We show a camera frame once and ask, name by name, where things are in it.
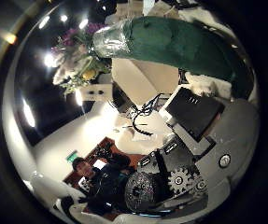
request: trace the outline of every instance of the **light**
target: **light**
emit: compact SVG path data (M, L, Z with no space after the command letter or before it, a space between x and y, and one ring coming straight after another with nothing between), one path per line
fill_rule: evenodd
M35 127L35 119L34 119L34 116L32 114L30 106L25 102L25 100L23 100L23 114L24 114L25 118L27 119L28 124L32 128L34 128Z
M17 40L17 37L14 34L3 29L0 29L0 37L11 45L13 45Z
M79 106L83 105L83 98L79 89L76 90L76 101Z
M43 27L45 27L45 25L48 23L49 21L49 16L45 17L42 22L40 22L39 24L39 29L42 29Z
M15 41L17 40L17 37L12 34L12 33L7 33L4 35L4 39L9 43L9 44L14 44Z
M50 53L46 54L44 57L44 65L47 67L55 67L55 59Z
M61 21L66 22L68 20L68 17L66 15L61 16Z
M97 167L98 169L102 169L104 166L106 165L106 163L104 161L101 161L101 160L97 160L93 167Z
M88 24L88 19L85 19L79 24L78 27L79 29L83 29L87 24Z

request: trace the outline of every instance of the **flower bouquet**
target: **flower bouquet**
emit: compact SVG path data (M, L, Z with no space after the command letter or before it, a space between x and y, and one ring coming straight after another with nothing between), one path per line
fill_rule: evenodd
M92 50L92 36L103 27L103 24L89 23L85 30L70 29L51 49L55 56L53 66L58 67L53 84L65 88L64 95L91 84L99 74L110 72L110 64Z

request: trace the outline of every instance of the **metal gear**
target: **metal gear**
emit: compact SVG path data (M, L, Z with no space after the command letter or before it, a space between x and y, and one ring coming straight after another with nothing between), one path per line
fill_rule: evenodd
M171 176L169 176L168 179L168 185L174 194L183 193L183 191L187 190L192 184L192 177L189 174L189 171L184 168L179 168L172 171Z

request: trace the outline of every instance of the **purple flower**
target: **purple flower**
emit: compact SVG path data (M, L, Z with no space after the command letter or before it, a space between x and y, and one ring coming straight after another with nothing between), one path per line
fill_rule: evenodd
M94 34L96 31L102 29L106 27L106 25L102 24L102 23L88 23L87 25L87 29L86 29L86 32L89 34L89 35L92 35Z
M74 45L74 41L72 39L72 37L78 32L77 29L69 29L66 32L66 35L63 36L63 44L66 46L72 46Z

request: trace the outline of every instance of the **white wall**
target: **white wall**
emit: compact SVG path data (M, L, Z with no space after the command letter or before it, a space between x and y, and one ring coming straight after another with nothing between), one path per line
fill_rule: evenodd
M52 133L38 143L34 150L37 169L53 180L62 181L71 171L66 157L74 150L85 157L106 136L115 138L115 125L122 125L118 112L108 103L96 102L92 111Z

